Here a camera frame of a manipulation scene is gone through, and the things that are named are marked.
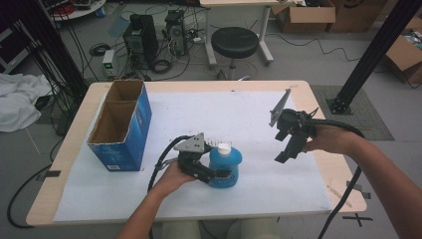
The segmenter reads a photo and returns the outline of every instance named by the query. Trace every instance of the cardboard box on floor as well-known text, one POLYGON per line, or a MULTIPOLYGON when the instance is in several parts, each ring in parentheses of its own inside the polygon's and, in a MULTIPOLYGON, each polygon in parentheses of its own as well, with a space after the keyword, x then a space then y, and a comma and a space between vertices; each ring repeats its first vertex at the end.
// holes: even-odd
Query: cardboard box on floor
POLYGON ((333 33, 366 32, 372 27, 387 0, 331 0, 335 6, 335 23, 328 24, 333 33))
POLYGON ((88 146, 108 171, 139 171, 150 120, 143 81, 114 81, 88 146))
MULTIPOLYGON (((421 18, 413 18, 403 34, 410 31, 419 31, 422 34, 421 18)), ((385 54, 384 63, 403 83, 422 83, 422 50, 408 42, 403 36, 399 36, 385 54)))
POLYGON ((282 3, 272 7, 276 21, 284 33, 324 32, 327 23, 335 22, 334 5, 322 0, 323 7, 297 7, 294 3, 282 3))

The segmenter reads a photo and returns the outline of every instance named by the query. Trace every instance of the gray mat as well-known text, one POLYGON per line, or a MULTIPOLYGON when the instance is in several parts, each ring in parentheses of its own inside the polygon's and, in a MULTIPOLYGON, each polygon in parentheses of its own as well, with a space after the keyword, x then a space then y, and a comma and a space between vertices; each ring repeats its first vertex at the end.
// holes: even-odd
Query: gray mat
POLYGON ((369 140, 394 140, 391 132, 363 89, 357 93, 350 105, 352 110, 351 116, 332 115, 325 99, 334 99, 341 88, 334 86, 311 86, 326 119, 351 124, 361 130, 369 140))

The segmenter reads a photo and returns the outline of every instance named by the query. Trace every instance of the black pole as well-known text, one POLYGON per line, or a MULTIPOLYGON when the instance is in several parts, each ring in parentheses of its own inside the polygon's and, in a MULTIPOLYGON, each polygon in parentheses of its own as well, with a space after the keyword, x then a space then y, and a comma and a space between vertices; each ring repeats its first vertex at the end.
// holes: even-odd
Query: black pole
POLYGON ((332 114, 343 114, 376 65, 422 6, 421 0, 399 0, 373 38, 348 80, 329 106, 332 114))
POLYGON ((26 33, 13 27, 15 21, 20 20, 33 41, 43 46, 72 92, 72 98, 76 104, 79 104, 84 99, 88 85, 40 2, 38 0, 5 1, 0 11, 4 15, 2 19, 13 32, 20 34, 22 38, 27 38, 26 33))

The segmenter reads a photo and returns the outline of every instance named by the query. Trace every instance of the hand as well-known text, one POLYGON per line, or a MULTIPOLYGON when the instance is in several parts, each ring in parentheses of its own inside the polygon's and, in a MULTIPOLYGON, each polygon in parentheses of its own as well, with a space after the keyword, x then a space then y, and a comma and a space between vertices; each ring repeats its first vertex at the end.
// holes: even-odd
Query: hand
POLYGON ((350 155, 355 142, 364 140, 354 132, 340 127, 316 125, 316 137, 307 142, 303 151, 321 149, 332 153, 350 155))
POLYGON ((160 196, 166 197, 177 190, 183 183, 194 181, 196 178, 184 174, 175 161, 168 165, 161 178, 155 183, 151 190, 157 192, 160 196))

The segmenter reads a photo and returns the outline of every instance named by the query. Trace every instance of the white cloth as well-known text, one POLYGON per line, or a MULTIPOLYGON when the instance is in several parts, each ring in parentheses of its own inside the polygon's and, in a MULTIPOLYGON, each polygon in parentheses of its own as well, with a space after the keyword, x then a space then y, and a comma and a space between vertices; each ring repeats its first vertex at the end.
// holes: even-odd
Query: white cloth
POLYGON ((41 113, 35 102, 50 94, 51 86, 44 76, 0 74, 0 131, 15 131, 36 121, 41 113))

